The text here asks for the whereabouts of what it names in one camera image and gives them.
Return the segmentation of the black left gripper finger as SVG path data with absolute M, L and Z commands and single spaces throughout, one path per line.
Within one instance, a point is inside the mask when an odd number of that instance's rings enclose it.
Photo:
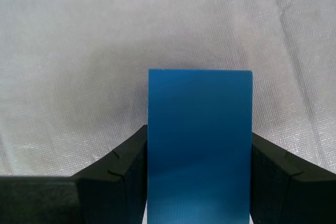
M 335 174 L 252 135 L 253 223 L 335 223 Z
M 1 223 L 141 223 L 148 128 L 69 177 L 1 177 Z

